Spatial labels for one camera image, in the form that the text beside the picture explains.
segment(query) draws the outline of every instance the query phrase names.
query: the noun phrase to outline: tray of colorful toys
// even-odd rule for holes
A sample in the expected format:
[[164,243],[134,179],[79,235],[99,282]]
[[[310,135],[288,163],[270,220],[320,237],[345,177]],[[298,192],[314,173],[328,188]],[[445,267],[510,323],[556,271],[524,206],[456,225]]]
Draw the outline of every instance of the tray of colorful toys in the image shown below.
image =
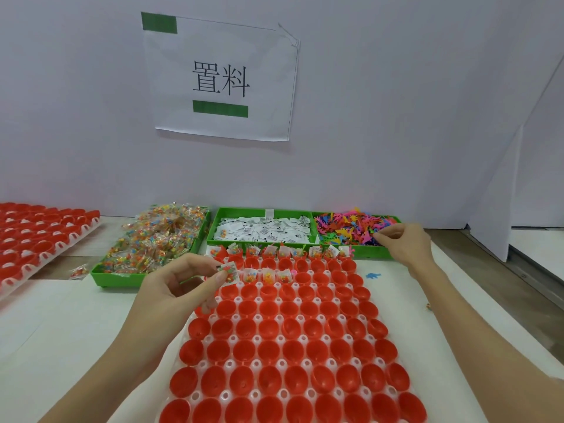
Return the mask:
[[424,423],[356,263],[279,256],[215,252],[228,283],[189,318],[155,421]]
[[211,217],[205,206],[153,205],[123,226],[124,235],[90,274],[103,288],[139,287],[170,260],[197,254]]
[[99,211],[0,204],[0,299],[99,225]]
[[372,233],[400,223],[393,215],[368,215],[355,208],[346,213],[312,212],[322,245],[348,245],[357,259],[391,259]]

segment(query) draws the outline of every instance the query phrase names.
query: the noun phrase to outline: egg tray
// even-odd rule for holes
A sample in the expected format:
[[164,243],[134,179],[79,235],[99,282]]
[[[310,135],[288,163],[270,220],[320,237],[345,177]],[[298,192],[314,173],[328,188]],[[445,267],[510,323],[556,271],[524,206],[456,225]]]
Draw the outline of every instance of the egg tray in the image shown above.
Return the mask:
[[[240,281],[189,318],[155,421],[427,421],[356,263],[290,260],[281,283],[278,258],[236,259]],[[245,266],[257,280],[242,281]]]
[[0,300],[100,225],[84,209],[10,203],[0,212]]

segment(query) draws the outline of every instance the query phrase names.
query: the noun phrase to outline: white paper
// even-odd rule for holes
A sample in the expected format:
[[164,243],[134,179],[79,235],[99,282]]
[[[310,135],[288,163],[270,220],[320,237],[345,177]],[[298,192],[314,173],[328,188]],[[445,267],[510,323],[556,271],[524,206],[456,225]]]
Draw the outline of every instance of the white paper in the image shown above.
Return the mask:
[[[289,140],[299,41],[281,27],[176,21],[178,34],[143,32],[155,127]],[[193,101],[247,106],[248,117],[194,112]]]

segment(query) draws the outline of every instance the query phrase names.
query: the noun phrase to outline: forearm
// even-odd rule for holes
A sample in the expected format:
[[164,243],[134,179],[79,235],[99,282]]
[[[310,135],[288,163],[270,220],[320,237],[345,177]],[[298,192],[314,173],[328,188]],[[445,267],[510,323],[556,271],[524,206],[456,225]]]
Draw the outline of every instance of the forearm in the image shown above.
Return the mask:
[[564,388],[490,327],[436,264],[410,272],[490,423],[564,421]]
[[108,421],[135,387],[137,373],[112,346],[39,423]]

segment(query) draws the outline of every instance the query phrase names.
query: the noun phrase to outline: white table surface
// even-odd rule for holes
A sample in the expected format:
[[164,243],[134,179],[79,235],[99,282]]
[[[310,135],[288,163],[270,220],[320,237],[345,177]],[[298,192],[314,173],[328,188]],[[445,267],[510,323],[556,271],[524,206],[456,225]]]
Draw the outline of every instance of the white table surface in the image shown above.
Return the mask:
[[[547,374],[564,378],[564,367],[511,318],[464,271],[433,245],[433,255],[455,287],[499,333]],[[427,299],[396,262],[357,262],[372,300],[390,330],[429,422],[486,422],[457,365]],[[2,421],[36,422],[102,355],[115,338],[135,290],[98,288],[91,277],[79,282],[16,352],[0,363]],[[112,422],[154,422],[166,395],[178,336],[161,365],[123,402]]]
[[509,244],[564,279],[564,230],[511,229]]

